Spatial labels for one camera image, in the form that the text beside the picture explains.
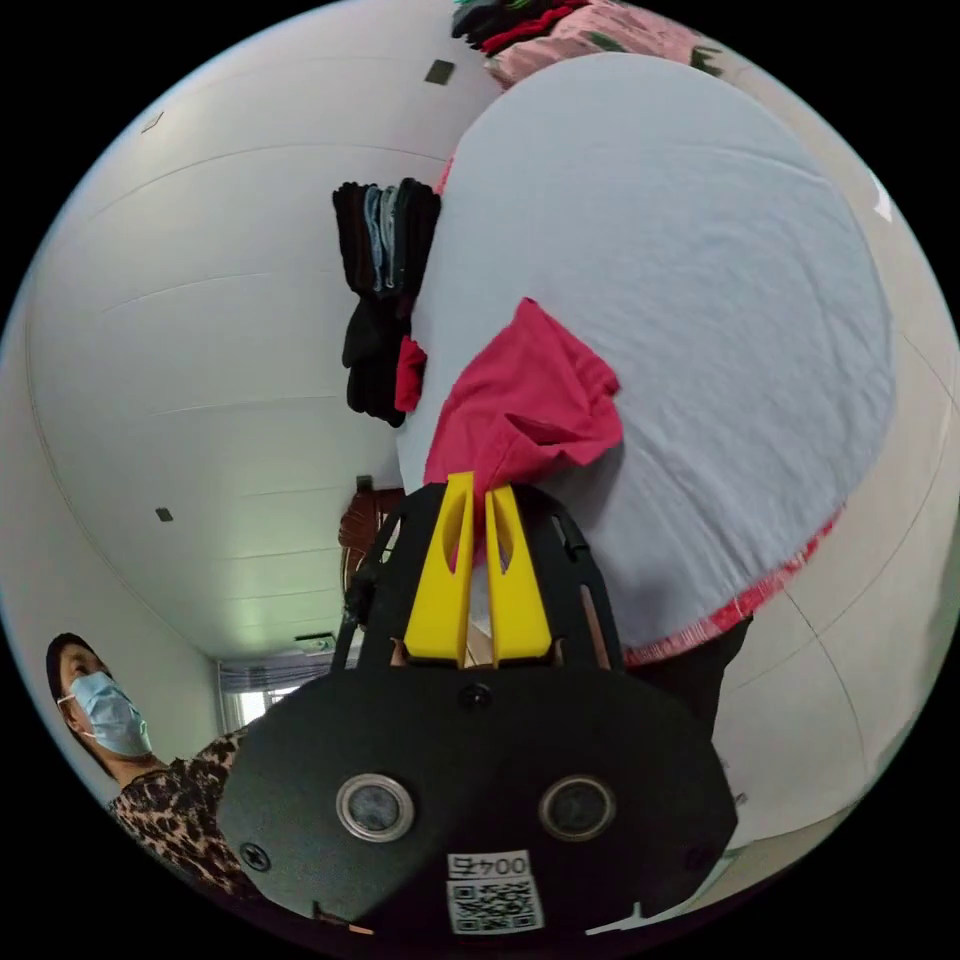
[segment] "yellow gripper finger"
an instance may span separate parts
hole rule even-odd
[[[454,473],[433,529],[404,644],[415,660],[463,666],[473,573],[473,474]]]
[[[553,640],[513,489],[500,487],[484,503],[494,665],[539,660]]]

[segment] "bed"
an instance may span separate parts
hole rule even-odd
[[[845,200],[779,120],[690,67],[603,53],[524,80],[446,177],[412,319],[423,392],[397,433],[408,491],[524,297],[620,380],[623,445],[543,486],[590,542],[628,662],[709,639],[815,549],[892,417],[890,310]],[[471,619],[489,631],[482,569]]]

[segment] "wall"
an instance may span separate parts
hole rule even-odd
[[[220,733],[216,673],[93,550],[53,478],[35,427],[25,354],[24,282],[0,344],[0,613],[28,690],[54,739],[101,799],[112,783],[59,721],[44,655],[58,633],[83,636],[150,726],[163,759]]]

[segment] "face mask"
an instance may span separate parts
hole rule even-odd
[[[151,752],[147,737],[147,722],[126,694],[105,673],[77,677],[70,684],[70,695],[64,700],[76,700],[80,709],[90,718],[92,737],[112,753],[122,757],[142,757]]]

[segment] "dark hair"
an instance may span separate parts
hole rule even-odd
[[[53,697],[54,703],[57,703],[62,697],[67,696],[67,691],[63,689],[63,683],[60,679],[60,661],[63,658],[63,651],[70,646],[71,644],[76,644],[78,647],[83,647],[85,650],[89,650],[94,656],[97,656],[96,651],[93,647],[87,643],[82,637],[78,637],[75,633],[61,633],[59,636],[54,637],[50,641],[50,645],[47,647],[47,683],[50,686],[50,696]],[[60,704],[57,703],[57,709],[60,710]],[[79,733],[76,732],[72,727],[68,726],[67,729],[70,731],[70,735],[73,737],[77,743],[83,747],[87,753],[96,761],[97,766],[111,779],[115,780],[116,777],[110,772],[107,765],[103,760],[97,756],[97,754],[90,748],[90,745],[87,743],[85,737],[81,737]]]

